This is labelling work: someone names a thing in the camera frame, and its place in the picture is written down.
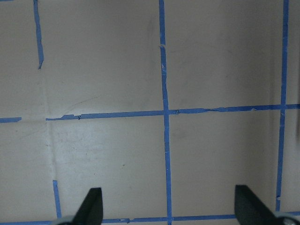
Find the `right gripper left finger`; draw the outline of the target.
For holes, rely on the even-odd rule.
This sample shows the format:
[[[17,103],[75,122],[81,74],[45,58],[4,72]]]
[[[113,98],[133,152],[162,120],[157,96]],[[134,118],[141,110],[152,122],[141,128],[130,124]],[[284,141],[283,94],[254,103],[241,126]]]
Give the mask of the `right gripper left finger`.
[[[103,221],[103,198],[100,187],[91,188],[73,218],[74,225],[100,225]]]

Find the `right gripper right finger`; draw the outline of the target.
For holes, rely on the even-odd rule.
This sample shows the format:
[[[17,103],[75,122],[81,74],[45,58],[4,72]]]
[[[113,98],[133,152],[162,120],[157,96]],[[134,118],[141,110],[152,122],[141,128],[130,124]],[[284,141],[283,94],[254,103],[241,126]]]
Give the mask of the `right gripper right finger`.
[[[240,225],[279,225],[276,217],[247,185],[236,185],[234,214]]]

